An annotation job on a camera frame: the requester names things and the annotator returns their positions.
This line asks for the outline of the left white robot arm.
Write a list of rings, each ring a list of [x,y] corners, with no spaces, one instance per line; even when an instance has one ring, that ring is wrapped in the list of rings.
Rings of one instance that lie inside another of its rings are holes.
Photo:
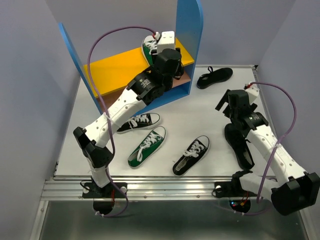
[[[108,165],[115,155],[107,148],[113,134],[131,116],[169,91],[182,65],[179,50],[166,48],[155,57],[154,64],[133,78],[120,97],[93,123],[76,127],[73,135],[87,158],[95,182],[94,191],[100,197],[111,193]]]

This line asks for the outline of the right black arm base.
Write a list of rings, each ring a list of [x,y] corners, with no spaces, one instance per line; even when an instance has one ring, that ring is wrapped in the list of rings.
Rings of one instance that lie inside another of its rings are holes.
[[[217,181],[214,183],[211,194],[216,198],[247,197],[248,192],[244,190],[237,181]]]

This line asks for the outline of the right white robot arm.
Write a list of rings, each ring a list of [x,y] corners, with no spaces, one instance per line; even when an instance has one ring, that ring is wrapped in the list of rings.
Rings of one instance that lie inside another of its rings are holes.
[[[216,106],[219,111],[227,105],[223,114],[230,123],[225,126],[224,136],[235,148],[241,170],[234,173],[230,181],[216,182],[212,193],[217,198],[257,196],[270,201],[281,215],[287,216],[316,203],[320,177],[315,172],[308,173],[278,142],[267,119],[255,111],[254,101],[258,96],[259,90],[255,87],[228,89]],[[253,173],[253,158],[245,156],[248,143],[266,160],[275,180]]]

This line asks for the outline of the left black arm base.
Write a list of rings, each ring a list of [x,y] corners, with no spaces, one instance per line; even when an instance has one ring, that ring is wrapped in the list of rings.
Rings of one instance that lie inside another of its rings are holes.
[[[84,199],[124,199],[124,193],[119,192],[111,183],[98,187],[94,181],[81,181],[82,198]]]

